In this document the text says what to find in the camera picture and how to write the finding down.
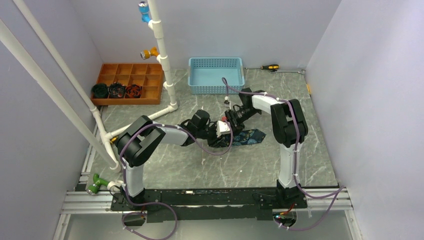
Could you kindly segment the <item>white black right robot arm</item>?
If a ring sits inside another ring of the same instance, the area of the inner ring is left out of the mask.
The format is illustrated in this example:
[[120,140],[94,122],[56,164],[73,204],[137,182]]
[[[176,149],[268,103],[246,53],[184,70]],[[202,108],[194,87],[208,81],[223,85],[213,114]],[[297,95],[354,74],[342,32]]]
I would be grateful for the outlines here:
[[308,134],[304,113],[297,99],[286,100],[264,91],[252,92],[250,88],[238,92],[242,106],[227,110],[225,119],[233,134],[242,131],[244,122],[255,114],[270,114],[274,139],[280,147],[280,172],[276,185],[275,200],[282,207],[289,207],[295,198],[302,198],[299,190],[297,165],[300,149]]

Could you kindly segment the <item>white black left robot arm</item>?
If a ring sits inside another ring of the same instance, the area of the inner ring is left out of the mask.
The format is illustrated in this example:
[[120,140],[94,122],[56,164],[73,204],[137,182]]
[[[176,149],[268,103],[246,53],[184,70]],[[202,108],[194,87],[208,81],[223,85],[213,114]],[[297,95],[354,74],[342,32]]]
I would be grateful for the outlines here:
[[207,140],[210,147],[220,144],[225,137],[233,138],[230,123],[223,118],[211,121],[210,115],[198,110],[190,119],[178,125],[160,124],[146,115],[139,117],[114,144],[123,166],[122,193],[124,204],[131,210],[139,209],[145,201],[144,165],[160,144],[189,146]]

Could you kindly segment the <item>dark blue patterned tie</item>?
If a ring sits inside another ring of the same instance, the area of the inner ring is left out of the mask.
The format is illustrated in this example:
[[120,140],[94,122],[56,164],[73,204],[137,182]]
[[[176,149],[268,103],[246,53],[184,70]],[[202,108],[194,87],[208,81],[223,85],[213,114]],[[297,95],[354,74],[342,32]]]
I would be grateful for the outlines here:
[[260,144],[267,135],[259,129],[243,130],[238,134],[234,134],[231,138],[230,134],[224,134],[217,140],[208,142],[212,148],[227,148],[232,140],[232,146],[246,146]]

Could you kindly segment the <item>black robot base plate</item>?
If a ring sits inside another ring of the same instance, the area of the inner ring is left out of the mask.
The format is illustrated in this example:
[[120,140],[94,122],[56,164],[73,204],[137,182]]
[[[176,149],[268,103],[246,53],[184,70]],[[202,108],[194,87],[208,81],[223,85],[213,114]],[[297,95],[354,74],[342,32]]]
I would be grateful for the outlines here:
[[112,197],[113,212],[144,211],[148,223],[178,220],[256,219],[271,221],[278,212],[306,209],[298,189],[280,187],[145,189],[141,198],[128,202],[123,193]]

